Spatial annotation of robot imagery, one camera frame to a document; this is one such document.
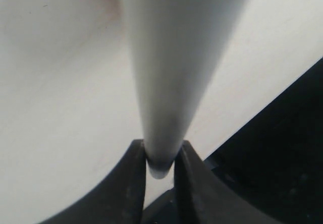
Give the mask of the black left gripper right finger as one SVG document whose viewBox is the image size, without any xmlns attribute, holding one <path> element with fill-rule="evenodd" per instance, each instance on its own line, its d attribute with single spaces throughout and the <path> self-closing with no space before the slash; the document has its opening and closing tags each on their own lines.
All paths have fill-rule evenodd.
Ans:
<svg viewBox="0 0 323 224">
<path fill-rule="evenodd" d="M 180 223 L 277 223 L 217 178 L 189 141 L 175 158 L 174 187 Z"/>
</svg>

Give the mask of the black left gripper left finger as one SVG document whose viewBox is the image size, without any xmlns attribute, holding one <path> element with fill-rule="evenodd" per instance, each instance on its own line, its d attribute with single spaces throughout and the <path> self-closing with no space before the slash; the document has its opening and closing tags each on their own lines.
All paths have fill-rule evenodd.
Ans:
<svg viewBox="0 0 323 224">
<path fill-rule="evenodd" d="M 44 223 L 140 223 L 145 188 L 144 145 L 142 140 L 133 140 L 94 189 Z"/>
</svg>

